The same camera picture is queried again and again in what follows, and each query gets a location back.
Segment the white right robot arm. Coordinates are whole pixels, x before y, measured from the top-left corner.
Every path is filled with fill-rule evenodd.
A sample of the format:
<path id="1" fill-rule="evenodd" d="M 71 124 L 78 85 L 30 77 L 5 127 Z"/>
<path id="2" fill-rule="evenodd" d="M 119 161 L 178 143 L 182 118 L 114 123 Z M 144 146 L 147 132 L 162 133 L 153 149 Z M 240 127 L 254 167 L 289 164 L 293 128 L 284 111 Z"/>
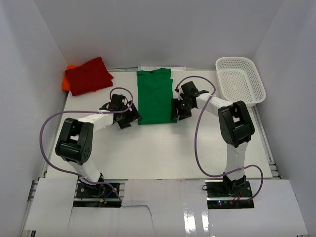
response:
<path id="1" fill-rule="evenodd" d="M 245 152 L 255 132 L 247 106 L 243 101 L 229 102 L 214 96 L 207 90 L 199 91 L 190 81 L 176 88 L 177 98 L 171 100 L 171 120 L 183 120 L 192 116 L 192 109 L 200 109 L 194 135 L 194 153 L 200 171 L 212 178 L 223 178 L 224 190 L 233 193 L 246 182 L 244 171 Z M 198 160 L 198 129 L 204 112 L 218 118 L 220 133 L 227 145 L 226 168 L 223 174 L 211 175 L 203 170 Z"/>

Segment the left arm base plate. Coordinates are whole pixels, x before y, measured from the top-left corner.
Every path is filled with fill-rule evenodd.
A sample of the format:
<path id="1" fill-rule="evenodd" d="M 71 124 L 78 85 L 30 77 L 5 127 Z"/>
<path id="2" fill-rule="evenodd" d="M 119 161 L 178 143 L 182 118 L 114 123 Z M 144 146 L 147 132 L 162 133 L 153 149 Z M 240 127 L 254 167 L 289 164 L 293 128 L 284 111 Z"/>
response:
<path id="1" fill-rule="evenodd" d="M 74 207 L 88 208 L 120 208 L 119 195 L 120 183 L 112 182 L 110 185 L 91 186 L 78 182 L 74 197 Z"/>

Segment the green t shirt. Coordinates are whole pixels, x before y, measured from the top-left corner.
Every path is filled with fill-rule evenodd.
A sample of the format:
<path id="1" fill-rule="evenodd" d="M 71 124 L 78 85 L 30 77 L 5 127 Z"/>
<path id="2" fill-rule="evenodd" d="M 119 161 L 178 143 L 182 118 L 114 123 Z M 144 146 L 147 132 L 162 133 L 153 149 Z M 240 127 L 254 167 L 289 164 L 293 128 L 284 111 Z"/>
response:
<path id="1" fill-rule="evenodd" d="M 176 122 L 171 120 L 172 84 L 170 69 L 137 72 L 139 125 Z"/>

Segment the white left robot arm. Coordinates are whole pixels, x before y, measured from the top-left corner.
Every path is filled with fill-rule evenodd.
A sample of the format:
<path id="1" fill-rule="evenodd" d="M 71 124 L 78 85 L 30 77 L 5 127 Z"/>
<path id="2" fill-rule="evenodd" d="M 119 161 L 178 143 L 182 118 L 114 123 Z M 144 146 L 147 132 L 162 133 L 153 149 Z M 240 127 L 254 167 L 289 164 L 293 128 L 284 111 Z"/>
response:
<path id="1" fill-rule="evenodd" d="M 74 168 L 83 184 L 91 189 L 103 188 L 103 175 L 90 160 L 94 133 L 113 124 L 118 124 L 120 129 L 128 128 L 141 118 L 133 100 L 128 101 L 123 95 L 113 94 L 111 101 L 97 113 L 64 120 L 55 153 Z"/>

